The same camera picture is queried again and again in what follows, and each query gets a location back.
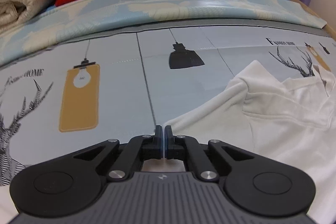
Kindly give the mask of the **deer print bed sheet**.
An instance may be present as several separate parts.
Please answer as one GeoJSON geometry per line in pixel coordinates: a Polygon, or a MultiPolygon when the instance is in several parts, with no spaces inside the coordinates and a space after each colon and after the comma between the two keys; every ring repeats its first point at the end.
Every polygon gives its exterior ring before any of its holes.
{"type": "Polygon", "coordinates": [[[1,185],[25,167],[122,142],[201,106],[252,61],[279,81],[321,65],[335,40],[262,26],[159,28],[53,46],[1,68],[1,185]]]}

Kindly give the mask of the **light blue patterned mat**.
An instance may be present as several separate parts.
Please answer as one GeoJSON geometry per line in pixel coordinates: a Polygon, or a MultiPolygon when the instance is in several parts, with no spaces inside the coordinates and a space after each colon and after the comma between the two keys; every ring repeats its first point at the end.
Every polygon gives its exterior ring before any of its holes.
{"type": "Polygon", "coordinates": [[[237,18],[322,29],[326,22],[290,0],[78,0],[40,14],[1,35],[5,65],[81,36],[172,20],[237,18]]]}

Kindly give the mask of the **white t-shirt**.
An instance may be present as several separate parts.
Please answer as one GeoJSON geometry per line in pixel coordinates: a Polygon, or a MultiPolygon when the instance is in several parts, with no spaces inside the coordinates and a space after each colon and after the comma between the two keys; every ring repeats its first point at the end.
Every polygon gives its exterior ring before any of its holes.
{"type": "Polygon", "coordinates": [[[202,102],[191,71],[145,66],[154,115],[177,135],[219,139],[295,166],[317,187],[309,215],[335,223],[335,75],[318,65],[309,77],[279,81],[252,61],[221,93],[202,102]]]}

